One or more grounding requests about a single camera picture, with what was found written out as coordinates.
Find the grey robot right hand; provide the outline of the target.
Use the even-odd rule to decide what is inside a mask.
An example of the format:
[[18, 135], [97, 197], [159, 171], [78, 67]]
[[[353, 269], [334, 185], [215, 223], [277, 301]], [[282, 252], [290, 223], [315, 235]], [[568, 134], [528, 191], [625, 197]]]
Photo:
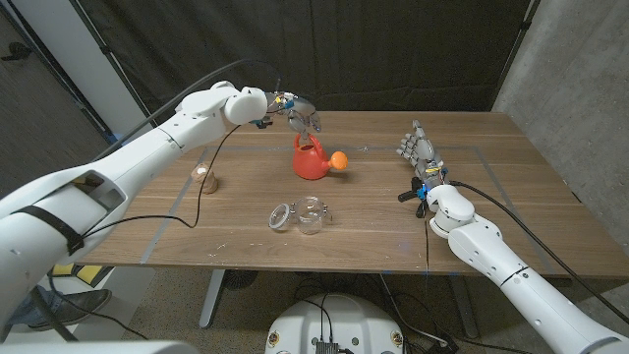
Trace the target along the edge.
[[416, 176], [427, 190], [447, 184], [444, 162], [418, 120], [413, 121], [413, 129], [412, 133], [406, 134], [401, 140], [397, 154], [414, 167]]

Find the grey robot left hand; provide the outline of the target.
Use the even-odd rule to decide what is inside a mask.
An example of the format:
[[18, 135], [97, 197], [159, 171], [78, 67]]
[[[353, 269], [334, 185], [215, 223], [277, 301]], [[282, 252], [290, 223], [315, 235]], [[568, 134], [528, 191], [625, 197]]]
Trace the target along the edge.
[[310, 139], [309, 127], [316, 133], [321, 131], [320, 118], [315, 106], [302, 96], [288, 91], [275, 91], [266, 92], [265, 97], [267, 114], [285, 116], [289, 128], [299, 134], [303, 143]]

